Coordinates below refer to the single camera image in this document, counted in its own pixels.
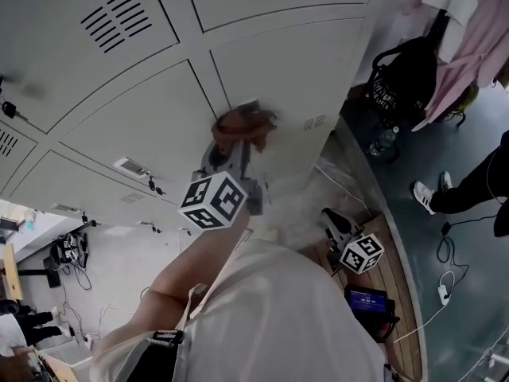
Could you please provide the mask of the grey metal locker bank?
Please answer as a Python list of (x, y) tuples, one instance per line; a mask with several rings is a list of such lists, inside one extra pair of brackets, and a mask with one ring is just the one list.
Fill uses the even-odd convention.
[[(360, 18), (350, 88), (381, 2), (0, 0), (0, 197), (108, 224), (183, 226), (179, 204), (212, 126), (237, 108), (212, 50)], [(28, 122), (5, 116), (4, 101)]]

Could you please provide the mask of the black tote bag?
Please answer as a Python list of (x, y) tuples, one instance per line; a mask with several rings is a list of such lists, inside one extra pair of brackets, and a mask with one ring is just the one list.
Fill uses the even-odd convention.
[(363, 89), (379, 123), (390, 128), (424, 118), (437, 81), (433, 42), (417, 37), (380, 53)]

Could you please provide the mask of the grey metal locker door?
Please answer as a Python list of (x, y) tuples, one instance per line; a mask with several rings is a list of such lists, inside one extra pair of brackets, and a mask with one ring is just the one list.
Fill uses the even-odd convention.
[(364, 21), (338, 19), (260, 33), (212, 50), (230, 105), (276, 115), (255, 174), (273, 195), (303, 185), (352, 82)]

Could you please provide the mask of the clear water bottle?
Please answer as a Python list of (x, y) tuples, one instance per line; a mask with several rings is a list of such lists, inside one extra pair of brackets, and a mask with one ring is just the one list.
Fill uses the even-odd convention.
[(399, 128), (397, 126), (382, 131), (370, 144), (367, 153), (373, 157), (380, 157), (387, 151), (392, 150), (397, 154), (398, 150), (395, 141), (398, 133)]

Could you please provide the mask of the black screen device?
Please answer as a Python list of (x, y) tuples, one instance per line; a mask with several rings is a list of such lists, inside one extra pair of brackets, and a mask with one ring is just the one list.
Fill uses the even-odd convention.
[(384, 343), (392, 334), (400, 317), (395, 314), (395, 302), (387, 292), (348, 284), (344, 297), (357, 321), (377, 342)]

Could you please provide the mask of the white hanging garment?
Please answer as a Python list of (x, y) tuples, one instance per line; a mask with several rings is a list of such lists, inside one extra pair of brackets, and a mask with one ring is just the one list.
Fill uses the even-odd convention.
[(422, 0), (427, 6), (444, 10), (449, 23), (442, 38), (438, 57), (442, 62), (450, 63), (463, 40), (467, 25), (475, 13), (478, 0)]

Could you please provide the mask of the wooden table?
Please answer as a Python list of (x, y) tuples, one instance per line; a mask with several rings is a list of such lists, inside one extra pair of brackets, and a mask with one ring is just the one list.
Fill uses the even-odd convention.
[(9, 296), (13, 300), (23, 300), (23, 292), (17, 270), (17, 262), (15, 260), (14, 246), (7, 244), (3, 252), (3, 271), (6, 277), (6, 287)]

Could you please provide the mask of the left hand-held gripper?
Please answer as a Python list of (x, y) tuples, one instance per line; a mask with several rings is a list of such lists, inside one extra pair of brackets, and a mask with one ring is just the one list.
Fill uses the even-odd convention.
[(231, 227), (244, 207), (252, 215), (262, 214), (262, 187), (247, 176), (251, 142), (243, 140), (240, 150), (239, 170), (238, 150), (233, 147), (224, 153), (212, 141), (202, 157), (200, 170), (192, 173), (178, 212), (200, 230)]

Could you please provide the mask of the wooden plank platform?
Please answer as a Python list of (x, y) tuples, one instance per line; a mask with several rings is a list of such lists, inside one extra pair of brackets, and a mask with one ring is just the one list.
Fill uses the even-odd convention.
[(385, 248), (384, 255), (377, 265), (367, 273), (368, 286), (384, 290), (395, 302), (395, 314), (400, 321), (391, 337), (394, 339), (394, 352), (405, 376), (413, 382), (423, 382), (425, 366), (422, 364), (422, 351), (417, 333), (408, 333), (417, 327), (414, 305), (405, 272), (393, 236), (384, 215), (364, 224), (364, 234), (375, 234)]

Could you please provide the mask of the yellow-green bag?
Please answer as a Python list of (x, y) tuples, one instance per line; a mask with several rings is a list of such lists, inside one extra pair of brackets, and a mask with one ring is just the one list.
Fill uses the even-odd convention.
[(479, 87), (475, 83), (471, 83), (469, 86), (466, 87), (466, 89), (462, 92), (460, 97), (453, 105), (451, 116), (453, 118), (460, 119), (459, 122), (457, 123), (457, 127), (460, 127), (466, 120), (466, 111), (476, 100), (479, 94), (479, 90), (480, 90)]

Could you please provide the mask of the pink hanging garment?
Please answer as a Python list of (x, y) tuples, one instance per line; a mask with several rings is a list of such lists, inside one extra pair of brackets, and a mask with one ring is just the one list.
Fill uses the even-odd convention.
[[(410, 14), (423, 6), (427, 5), (422, 0), (406, 0), (404, 12)], [(425, 118), (413, 132), (438, 119), (471, 83), (486, 88), (495, 79), (509, 59), (509, 0), (478, 0), (452, 61), (442, 62), (438, 51), (437, 86), (425, 108)]]

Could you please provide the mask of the orange-brown knitted cloth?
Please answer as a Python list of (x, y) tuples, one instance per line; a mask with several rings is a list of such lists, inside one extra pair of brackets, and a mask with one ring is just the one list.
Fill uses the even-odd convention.
[(211, 129), (212, 137), (222, 155), (231, 154), (234, 145), (241, 141), (249, 142), (262, 153), (268, 134), (277, 128), (276, 118), (272, 111), (246, 103), (221, 115)]

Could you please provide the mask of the person's left forearm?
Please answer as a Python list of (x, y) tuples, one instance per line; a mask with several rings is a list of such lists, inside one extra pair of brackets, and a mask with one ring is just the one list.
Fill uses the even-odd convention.
[(166, 266), (144, 294), (137, 314), (148, 316), (159, 310), (177, 313), (196, 285), (210, 286), (247, 229), (250, 213), (241, 208), (231, 227), (203, 232)]

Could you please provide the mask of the person's white shirt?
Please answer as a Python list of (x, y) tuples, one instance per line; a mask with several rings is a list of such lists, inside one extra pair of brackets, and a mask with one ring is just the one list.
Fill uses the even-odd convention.
[(108, 349), (91, 382), (387, 382), (379, 345), (328, 273), (265, 240), (239, 241), (175, 329)]

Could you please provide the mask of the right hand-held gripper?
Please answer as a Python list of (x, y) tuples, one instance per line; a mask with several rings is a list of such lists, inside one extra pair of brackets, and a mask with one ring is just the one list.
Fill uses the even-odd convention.
[(321, 219), (331, 245), (338, 245), (327, 255), (334, 273), (348, 269), (361, 275), (377, 265), (384, 254), (384, 246), (374, 233), (354, 236), (345, 244), (345, 233), (362, 232), (363, 226), (358, 225), (351, 216), (331, 208), (321, 211)]

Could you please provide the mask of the black coat rack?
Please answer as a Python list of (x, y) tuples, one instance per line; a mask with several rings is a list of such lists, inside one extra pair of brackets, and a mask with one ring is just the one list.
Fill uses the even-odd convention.
[[(446, 14), (446, 12), (444, 10), (439, 10), (438, 11), (438, 14), (437, 16), (435, 17), (435, 20), (433, 22), (433, 24), (430, 26), (429, 30), (427, 31), (427, 33), (425, 35), (423, 35), (422, 37), (428, 37), (432, 42), (433, 42), (433, 45), (434, 45), (434, 52), (435, 52), (435, 56), (437, 58), (437, 49), (442, 41), (442, 38), (445, 34), (445, 30), (447, 28), (447, 25), (449, 23), (449, 16)], [(359, 102), (365, 106), (367, 106), (368, 109), (372, 110), (371, 108), (369, 108), (368, 104), (367, 104), (367, 100), (366, 98), (364, 97), (363, 95), (363, 89), (359, 95)], [(406, 127), (408, 125), (410, 125), (411, 123), (400, 123), (399, 125), (397, 125), (397, 127), (399, 128), (399, 130), (403, 127)], [(383, 127), (380, 123), (379, 123), (379, 120), (378, 122), (375, 124), (374, 128), (373, 128), (373, 131), (377, 134), (373, 140), (384, 130), (386, 129), (389, 129), (389, 128), (385, 128)], [(398, 160), (398, 158), (400, 157), (401, 155), (401, 150), (397, 144), (397, 154), (395, 154), (392, 150), (389, 150), (387, 151), (384, 155), (380, 156), (380, 157), (375, 157), (375, 158), (381, 158), (385, 161), (385, 163), (387, 164), (392, 164), (394, 163), (396, 160)]]

